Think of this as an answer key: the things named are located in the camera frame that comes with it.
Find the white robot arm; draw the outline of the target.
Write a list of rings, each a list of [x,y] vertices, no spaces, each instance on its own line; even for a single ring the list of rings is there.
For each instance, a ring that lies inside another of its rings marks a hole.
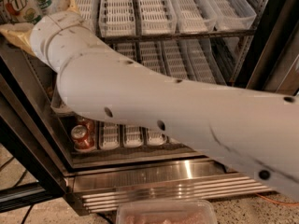
[[[73,7],[1,33],[56,72],[76,114],[157,130],[299,200],[297,98],[153,72],[101,41]]]

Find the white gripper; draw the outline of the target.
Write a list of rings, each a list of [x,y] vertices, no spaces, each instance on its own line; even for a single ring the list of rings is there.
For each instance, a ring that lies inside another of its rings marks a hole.
[[[60,0],[57,11],[35,27],[27,22],[0,25],[0,34],[9,43],[36,56],[56,73],[67,58],[93,43],[93,32],[79,15],[76,0]]]

